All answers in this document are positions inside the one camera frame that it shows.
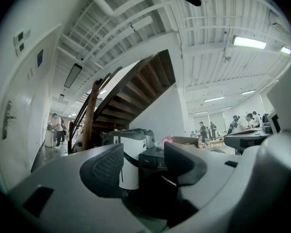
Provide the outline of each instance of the desk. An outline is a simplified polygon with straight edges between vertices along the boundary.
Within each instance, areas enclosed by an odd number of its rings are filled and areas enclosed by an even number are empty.
[[[151,147],[139,154],[139,208],[152,217],[167,219],[177,198],[177,180],[164,161],[164,150]]]
[[[217,140],[217,141],[210,141],[210,147],[212,147],[214,144],[222,143],[222,147],[224,147],[224,141],[223,140]]]

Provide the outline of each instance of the wooden handrail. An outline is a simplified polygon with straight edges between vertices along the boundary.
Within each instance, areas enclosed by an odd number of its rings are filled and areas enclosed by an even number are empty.
[[[88,99],[87,99],[86,110],[83,112],[83,114],[81,116],[81,120],[82,120],[82,118],[84,117],[84,114],[86,113],[85,123],[84,123],[84,128],[83,128],[82,150],[87,150],[87,149],[90,149],[92,147],[91,143],[92,143],[93,115],[94,115],[94,111],[95,111],[95,106],[96,106],[98,94],[102,91],[102,89],[104,87],[106,87],[106,85],[109,83],[109,81],[121,69],[122,69],[122,67],[117,68],[113,74],[108,73],[103,80],[100,79],[99,81],[95,81],[93,84],[91,94],[88,96]]]
[[[72,149],[72,138],[74,136],[74,134],[77,131],[78,126],[80,125],[80,123],[82,122],[82,119],[85,115],[86,112],[86,107],[88,104],[88,100],[89,100],[89,96],[87,97],[86,101],[84,102],[84,104],[82,105],[76,119],[74,120],[71,129],[69,129],[69,141],[68,141],[68,152],[71,152]]]

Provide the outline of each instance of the pink bag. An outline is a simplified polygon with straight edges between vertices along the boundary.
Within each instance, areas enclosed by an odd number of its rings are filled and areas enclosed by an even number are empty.
[[[163,148],[164,148],[164,142],[173,142],[173,137],[172,136],[164,137],[164,139],[161,142]]]

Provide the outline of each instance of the door handle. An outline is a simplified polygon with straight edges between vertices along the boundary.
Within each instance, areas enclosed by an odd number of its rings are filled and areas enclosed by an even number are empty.
[[[8,127],[9,119],[16,119],[16,116],[10,115],[11,107],[12,107],[12,102],[8,101],[8,104],[6,105],[4,121],[3,121],[3,131],[2,131],[3,140],[6,139],[7,137],[7,127]]]
[[[6,115],[6,119],[9,120],[9,119],[16,119],[17,117],[16,116],[10,116],[10,115]]]

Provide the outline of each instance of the table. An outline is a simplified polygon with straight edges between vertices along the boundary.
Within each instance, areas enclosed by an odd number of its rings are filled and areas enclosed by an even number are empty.
[[[222,143],[222,147],[224,147],[224,141],[223,140],[216,140],[216,141],[210,141],[210,147],[212,147],[214,144]]]

